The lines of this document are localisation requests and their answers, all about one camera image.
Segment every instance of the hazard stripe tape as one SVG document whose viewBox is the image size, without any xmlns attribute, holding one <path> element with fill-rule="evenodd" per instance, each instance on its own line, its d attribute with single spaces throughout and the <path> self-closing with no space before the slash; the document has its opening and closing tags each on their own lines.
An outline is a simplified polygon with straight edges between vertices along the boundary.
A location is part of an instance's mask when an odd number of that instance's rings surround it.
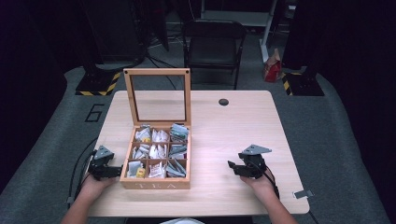
<svg viewBox="0 0 396 224">
<path fill-rule="evenodd" d="M 300 75 L 301 73 L 288 73 L 292 75 Z M 291 91 L 290 84 L 288 80 L 286 79 L 286 74 L 282 74 L 282 81 L 283 81 L 283 87 L 285 88 L 286 94 L 287 95 L 293 95 L 293 92 Z"/>
<path fill-rule="evenodd" d="M 117 81 L 120 78 L 120 73 L 114 75 L 111 83 L 106 91 L 76 91 L 76 95 L 85 95 L 85 96 L 93 96 L 93 95 L 109 95 L 113 92 L 114 88 L 116 88 Z"/>
</svg>

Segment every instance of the robotic hand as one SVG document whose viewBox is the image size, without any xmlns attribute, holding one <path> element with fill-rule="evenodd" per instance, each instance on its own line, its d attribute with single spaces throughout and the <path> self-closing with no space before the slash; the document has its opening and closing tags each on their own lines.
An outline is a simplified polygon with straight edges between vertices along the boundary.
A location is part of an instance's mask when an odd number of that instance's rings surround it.
<svg viewBox="0 0 396 224">
<path fill-rule="evenodd" d="M 245 165 L 236 165 L 232 161 L 228 161 L 228 165 L 230 166 L 230 168 L 233 169 L 233 172 L 236 175 L 254 177 L 256 179 L 265 175 L 265 177 L 267 177 L 272 183 L 275 194 L 277 198 L 279 198 L 279 190 L 276 186 L 275 177 L 273 180 L 265 173 L 265 171 L 269 168 L 265 164 L 265 160 L 262 157 L 262 153 L 271 151 L 271 149 L 266 147 L 251 145 L 250 147 L 247 147 L 245 150 L 243 150 L 241 153 L 238 153 L 239 158 L 244 162 Z"/>
<path fill-rule="evenodd" d="M 108 162 L 114 158 L 114 153 L 100 146 L 90 162 L 88 172 L 97 180 L 102 177 L 116 177 L 121 175 L 121 167 L 108 166 Z"/>
</svg>

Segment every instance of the box lid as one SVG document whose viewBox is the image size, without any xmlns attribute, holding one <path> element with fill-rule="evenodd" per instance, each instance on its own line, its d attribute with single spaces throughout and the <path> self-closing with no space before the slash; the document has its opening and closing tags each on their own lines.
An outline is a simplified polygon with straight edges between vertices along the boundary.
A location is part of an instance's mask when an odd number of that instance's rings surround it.
<svg viewBox="0 0 396 224">
<path fill-rule="evenodd" d="M 123 72 L 134 126 L 191 126 L 190 68 L 125 68 Z"/>
</svg>

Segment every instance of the wooden box frame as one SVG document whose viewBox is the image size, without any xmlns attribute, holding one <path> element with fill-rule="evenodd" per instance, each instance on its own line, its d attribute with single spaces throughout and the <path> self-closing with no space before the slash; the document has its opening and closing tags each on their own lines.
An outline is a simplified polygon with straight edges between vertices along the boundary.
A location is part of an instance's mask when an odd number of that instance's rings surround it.
<svg viewBox="0 0 396 224">
<path fill-rule="evenodd" d="M 126 189 L 189 189 L 190 188 L 190 163 L 191 163 L 191 75 L 189 68 L 126 68 L 123 70 L 125 83 L 128 91 L 128 98 L 131 107 L 132 118 L 134 121 L 134 127 L 129 141 L 129 146 L 125 158 L 125 162 L 122 167 L 120 182 Z M 184 77 L 184 119 L 141 119 L 138 114 L 138 103 L 136 102 L 136 94 L 138 91 L 134 89 L 134 77 L 136 76 L 180 76 Z M 173 162 L 172 159 L 168 157 L 166 159 L 141 159 L 146 164 L 146 173 L 144 178 L 133 178 L 128 177 L 127 173 L 129 170 L 129 161 L 136 161 L 132 158 L 133 148 L 138 147 L 140 144 L 156 144 L 156 145 L 168 145 L 168 150 L 173 143 L 169 140 L 166 143 L 141 143 L 134 139 L 136 132 L 142 130 L 145 126 L 149 126 L 150 129 L 165 130 L 169 133 L 170 128 L 173 123 L 183 124 L 189 129 L 189 136 L 186 143 L 187 154 L 185 160 L 180 160 L 179 162 L 186 169 L 185 177 L 165 177 L 165 178 L 148 178 L 149 175 L 149 164 L 154 164 L 156 162 L 166 161 Z"/>
</svg>

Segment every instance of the tea packet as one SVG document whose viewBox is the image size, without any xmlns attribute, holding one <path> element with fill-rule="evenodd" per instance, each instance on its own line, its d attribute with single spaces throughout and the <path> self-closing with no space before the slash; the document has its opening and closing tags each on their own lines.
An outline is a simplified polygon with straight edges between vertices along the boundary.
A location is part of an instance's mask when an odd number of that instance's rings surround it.
<svg viewBox="0 0 396 224">
<path fill-rule="evenodd" d="M 186 145 L 172 145 L 169 150 L 169 158 L 185 159 L 186 153 L 187 153 Z"/>
<path fill-rule="evenodd" d="M 146 159 L 149 157 L 149 145 L 140 145 L 140 147 L 134 147 L 132 152 L 133 159 Z"/>
<path fill-rule="evenodd" d="M 149 166 L 149 178 L 156 177 L 156 178 L 165 178 L 165 168 L 163 167 L 163 162 L 160 161 L 157 164 Z"/>
<path fill-rule="evenodd" d="M 161 145 L 157 146 L 157 153 L 160 159 L 166 159 L 166 151 L 167 151 L 166 145 L 164 145 L 163 147 Z"/>
<path fill-rule="evenodd" d="M 158 132 L 156 130 L 153 130 L 151 140 L 153 142 L 168 142 L 169 134 L 164 130 L 160 130 Z"/>
<path fill-rule="evenodd" d="M 134 135 L 134 138 L 136 139 L 137 142 L 151 142 L 151 131 L 149 127 L 143 129 L 140 132 L 136 132 Z"/>
<path fill-rule="evenodd" d="M 169 177 L 185 177 L 186 176 L 186 170 L 184 167 L 178 163 L 177 160 L 175 160 L 176 166 L 172 165 L 171 162 L 168 161 L 167 166 L 166 166 L 166 174 Z"/>
<path fill-rule="evenodd" d="M 180 124 L 172 124 L 171 131 L 172 142 L 187 142 L 189 137 L 189 129 Z"/>
<path fill-rule="evenodd" d="M 136 171 L 136 178 L 144 178 L 146 173 L 146 169 L 143 167 L 143 163 Z"/>
<path fill-rule="evenodd" d="M 128 162 L 129 170 L 128 177 L 136 177 L 139 168 L 143 168 L 143 163 L 141 161 L 130 161 Z"/>
<path fill-rule="evenodd" d="M 159 159 L 157 147 L 155 145 L 152 145 L 150 147 L 148 156 L 149 156 L 150 159 Z"/>
</svg>

